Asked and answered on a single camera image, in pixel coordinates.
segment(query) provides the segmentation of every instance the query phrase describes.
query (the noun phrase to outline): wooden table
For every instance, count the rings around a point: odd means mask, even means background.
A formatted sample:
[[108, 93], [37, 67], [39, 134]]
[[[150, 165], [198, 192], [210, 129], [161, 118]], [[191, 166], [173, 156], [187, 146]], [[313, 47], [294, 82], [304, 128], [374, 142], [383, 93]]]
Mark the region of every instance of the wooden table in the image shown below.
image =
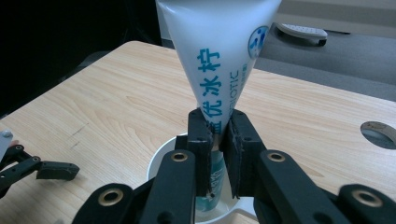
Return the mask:
[[[195, 107], [174, 50], [140, 42], [114, 50], [0, 121], [31, 155], [80, 167], [72, 181], [29, 175], [11, 186], [0, 223], [70, 223], [103, 185], [140, 186], [155, 151], [187, 131]], [[236, 108], [320, 187], [361, 183], [396, 200], [396, 150], [360, 131], [370, 120], [396, 127], [394, 102], [253, 70]]]

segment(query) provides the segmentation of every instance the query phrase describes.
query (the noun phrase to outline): white object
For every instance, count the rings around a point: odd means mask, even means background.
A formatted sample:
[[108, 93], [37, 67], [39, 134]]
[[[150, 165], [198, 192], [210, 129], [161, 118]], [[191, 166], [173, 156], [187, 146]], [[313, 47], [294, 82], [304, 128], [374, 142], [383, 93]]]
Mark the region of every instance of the white object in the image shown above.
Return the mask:
[[[165, 144], [163, 144], [154, 156], [148, 166], [147, 180], [150, 180], [158, 173], [158, 169], [163, 160], [163, 156], [172, 151], [175, 148], [176, 138], [171, 138]], [[234, 214], [241, 214], [246, 217], [250, 217], [257, 220], [256, 213], [253, 208], [253, 198], [241, 197], [239, 200], [232, 198], [231, 187], [228, 175], [224, 176], [223, 189], [218, 205], [213, 211], [210, 211], [210, 215], [207, 217], [195, 216], [195, 223], [199, 224], [228, 224], [233, 220]]]
[[157, 2], [197, 102], [220, 141], [281, 0]]
[[288, 35], [292, 35], [304, 39], [318, 40], [318, 44], [320, 46], [324, 46], [327, 41], [327, 33], [322, 29], [291, 25], [285, 23], [276, 23], [276, 28]]
[[13, 134], [10, 130], [3, 130], [0, 132], [0, 161], [3, 159], [11, 144]]

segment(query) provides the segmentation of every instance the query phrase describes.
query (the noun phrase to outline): toothpaste tube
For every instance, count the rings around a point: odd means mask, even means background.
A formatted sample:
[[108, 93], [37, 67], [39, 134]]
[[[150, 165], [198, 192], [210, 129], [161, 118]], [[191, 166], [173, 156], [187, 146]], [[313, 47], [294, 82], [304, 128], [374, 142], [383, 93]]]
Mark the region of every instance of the toothpaste tube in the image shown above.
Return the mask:
[[[212, 189], [218, 189], [223, 176], [219, 174], [225, 170], [219, 143], [281, 0], [157, 2], [198, 106], [215, 135], [211, 180]], [[213, 209], [219, 195], [212, 190], [208, 197], [197, 198], [196, 208]]]

